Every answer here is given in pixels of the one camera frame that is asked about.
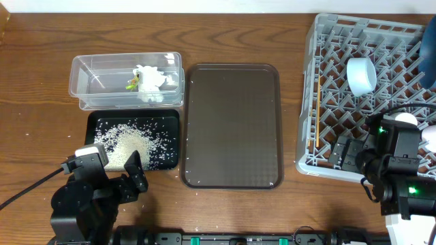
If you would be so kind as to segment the white tissue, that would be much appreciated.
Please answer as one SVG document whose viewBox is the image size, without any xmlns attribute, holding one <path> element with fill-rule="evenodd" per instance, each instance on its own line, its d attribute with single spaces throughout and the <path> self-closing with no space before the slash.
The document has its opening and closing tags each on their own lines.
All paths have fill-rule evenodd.
<svg viewBox="0 0 436 245">
<path fill-rule="evenodd" d="M 163 72 L 158 71 L 157 67 L 136 65 L 133 74 L 138 80 L 139 99 L 145 103 L 161 103 L 164 100 L 160 92 L 160 87 L 166 81 Z"/>
</svg>

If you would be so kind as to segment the brown serving tray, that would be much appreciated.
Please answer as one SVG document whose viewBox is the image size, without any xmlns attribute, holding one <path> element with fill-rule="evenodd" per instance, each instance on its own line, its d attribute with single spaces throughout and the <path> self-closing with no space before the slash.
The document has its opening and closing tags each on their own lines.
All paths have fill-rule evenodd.
<svg viewBox="0 0 436 245">
<path fill-rule="evenodd" d="M 271 190 L 284 178 L 279 72 L 197 64 L 187 74 L 181 180 L 192 189 Z"/>
</svg>

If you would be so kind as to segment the black plastic tray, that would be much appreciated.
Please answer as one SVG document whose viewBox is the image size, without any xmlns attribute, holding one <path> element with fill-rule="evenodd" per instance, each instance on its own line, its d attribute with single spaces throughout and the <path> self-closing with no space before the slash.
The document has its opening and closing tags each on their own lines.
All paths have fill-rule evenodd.
<svg viewBox="0 0 436 245">
<path fill-rule="evenodd" d="M 173 109 L 101 110 L 89 114 L 84 142 L 103 144 L 106 171 L 123 171 L 135 150 L 143 170 L 168 170 L 178 164 L 179 133 L 179 113 Z"/>
</svg>

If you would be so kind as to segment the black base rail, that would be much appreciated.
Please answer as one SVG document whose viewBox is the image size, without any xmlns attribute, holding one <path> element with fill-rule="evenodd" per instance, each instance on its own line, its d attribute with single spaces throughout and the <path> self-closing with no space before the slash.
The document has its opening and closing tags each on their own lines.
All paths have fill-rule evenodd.
<svg viewBox="0 0 436 245">
<path fill-rule="evenodd" d="M 337 227 L 316 231 L 301 226 L 291 233 L 152 233 L 144 227 L 117 227 L 109 239 L 111 245 L 391 245 L 388 235 L 369 233 L 366 229 Z"/>
</svg>

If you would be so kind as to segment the yellow green snack wrapper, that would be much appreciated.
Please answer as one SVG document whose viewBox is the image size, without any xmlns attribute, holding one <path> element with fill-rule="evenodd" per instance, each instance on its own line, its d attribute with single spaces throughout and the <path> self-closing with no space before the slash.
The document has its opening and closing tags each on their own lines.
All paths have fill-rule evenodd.
<svg viewBox="0 0 436 245">
<path fill-rule="evenodd" d="M 125 87 L 127 90 L 134 90 L 139 84 L 139 75 L 135 76 L 131 80 L 128 81 L 128 85 Z"/>
</svg>

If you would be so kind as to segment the grey dishwasher rack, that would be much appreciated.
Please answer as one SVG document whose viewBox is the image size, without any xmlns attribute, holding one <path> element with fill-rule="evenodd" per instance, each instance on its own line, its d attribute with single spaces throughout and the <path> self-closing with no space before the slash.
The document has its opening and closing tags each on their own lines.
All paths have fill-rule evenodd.
<svg viewBox="0 0 436 245">
<path fill-rule="evenodd" d="M 343 171 L 328 162 L 331 144 L 340 135 L 364 140 L 367 116 L 400 105 L 413 114 L 418 128 L 435 124 L 435 90 L 420 86 L 418 71 L 424 26 L 318 14 L 306 38 L 302 107 L 298 121 L 296 169 L 305 175 L 360 182 L 361 174 Z M 377 85 L 355 97 L 348 85 L 350 58 L 368 57 Z M 317 81 L 321 75 L 320 145 L 316 142 Z M 311 145 L 307 147 L 310 137 Z"/>
</svg>

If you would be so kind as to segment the pink-tinted white cup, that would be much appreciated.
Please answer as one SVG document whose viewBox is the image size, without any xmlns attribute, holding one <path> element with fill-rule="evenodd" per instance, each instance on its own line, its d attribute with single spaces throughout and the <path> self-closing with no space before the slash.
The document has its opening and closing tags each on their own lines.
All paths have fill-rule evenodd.
<svg viewBox="0 0 436 245">
<path fill-rule="evenodd" d="M 436 126 L 427 126 L 422 130 L 422 140 L 426 142 L 425 148 L 436 153 Z"/>
</svg>

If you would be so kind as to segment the clear plastic bin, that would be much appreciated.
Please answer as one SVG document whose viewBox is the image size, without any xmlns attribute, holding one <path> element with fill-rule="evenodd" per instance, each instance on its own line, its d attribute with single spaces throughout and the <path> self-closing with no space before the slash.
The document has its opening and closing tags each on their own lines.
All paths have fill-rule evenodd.
<svg viewBox="0 0 436 245">
<path fill-rule="evenodd" d="M 166 81 L 160 87 L 161 103 L 145 103 L 138 87 L 127 90 L 136 65 L 157 67 Z M 177 108 L 184 102 L 185 72 L 177 52 L 142 52 L 77 56 L 72 61 L 69 94 L 81 110 Z"/>
</svg>

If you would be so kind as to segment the dark blue plate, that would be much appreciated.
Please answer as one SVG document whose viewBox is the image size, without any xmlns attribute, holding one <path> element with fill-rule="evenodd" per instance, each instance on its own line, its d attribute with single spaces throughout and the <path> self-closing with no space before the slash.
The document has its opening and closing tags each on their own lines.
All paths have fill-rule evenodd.
<svg viewBox="0 0 436 245">
<path fill-rule="evenodd" d="M 435 89 L 435 16 L 426 25 L 420 46 L 418 71 L 424 73 L 420 84 L 425 89 Z"/>
</svg>

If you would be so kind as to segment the light blue bowl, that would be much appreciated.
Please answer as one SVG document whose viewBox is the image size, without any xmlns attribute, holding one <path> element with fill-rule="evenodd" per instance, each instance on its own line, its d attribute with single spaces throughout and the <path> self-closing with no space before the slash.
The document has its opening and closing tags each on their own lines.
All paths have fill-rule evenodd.
<svg viewBox="0 0 436 245">
<path fill-rule="evenodd" d="M 370 58 L 350 58 L 347 62 L 346 75 L 350 90 L 355 97 L 375 90 L 377 75 Z"/>
</svg>

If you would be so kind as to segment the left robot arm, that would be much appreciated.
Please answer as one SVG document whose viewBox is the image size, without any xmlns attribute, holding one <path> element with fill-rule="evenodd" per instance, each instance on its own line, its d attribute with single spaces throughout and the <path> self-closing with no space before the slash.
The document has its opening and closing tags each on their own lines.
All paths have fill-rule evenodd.
<svg viewBox="0 0 436 245">
<path fill-rule="evenodd" d="M 97 153 L 75 157 L 62 167 L 71 176 L 51 199 L 54 242 L 108 244 L 119 206 L 148 191 L 139 152 L 132 152 L 124 164 L 127 174 L 117 178 L 107 176 Z"/>
</svg>

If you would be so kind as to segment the pile of white rice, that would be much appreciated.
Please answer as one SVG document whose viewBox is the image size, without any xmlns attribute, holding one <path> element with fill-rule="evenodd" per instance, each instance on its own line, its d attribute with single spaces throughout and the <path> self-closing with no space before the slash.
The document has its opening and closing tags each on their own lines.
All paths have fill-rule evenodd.
<svg viewBox="0 0 436 245">
<path fill-rule="evenodd" d="M 145 171 L 172 169 L 178 161 L 178 119 L 168 117 L 101 118 L 91 136 L 104 145 L 107 171 L 123 171 L 137 150 Z"/>
</svg>

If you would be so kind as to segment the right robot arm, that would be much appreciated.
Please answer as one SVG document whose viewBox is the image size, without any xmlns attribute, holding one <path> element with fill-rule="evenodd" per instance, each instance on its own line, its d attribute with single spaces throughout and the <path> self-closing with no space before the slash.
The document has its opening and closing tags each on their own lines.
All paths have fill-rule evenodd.
<svg viewBox="0 0 436 245">
<path fill-rule="evenodd" d="M 390 116 L 367 124 L 365 140 L 338 137 L 329 162 L 362 174 L 360 184 L 380 205 L 391 244 L 434 244 L 435 179 L 418 174 L 420 130 Z"/>
</svg>

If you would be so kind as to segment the green-tinted white cup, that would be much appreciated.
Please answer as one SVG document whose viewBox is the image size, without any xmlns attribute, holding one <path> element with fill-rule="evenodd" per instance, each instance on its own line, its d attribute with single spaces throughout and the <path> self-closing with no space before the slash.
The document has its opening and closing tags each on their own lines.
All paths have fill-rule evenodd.
<svg viewBox="0 0 436 245">
<path fill-rule="evenodd" d="M 407 123 L 415 125 L 415 126 L 418 125 L 417 118 L 413 114 L 410 114 L 407 112 L 395 112 L 395 113 L 391 114 L 390 117 L 392 117 L 396 121 L 401 121 L 404 123 L 407 122 Z"/>
</svg>

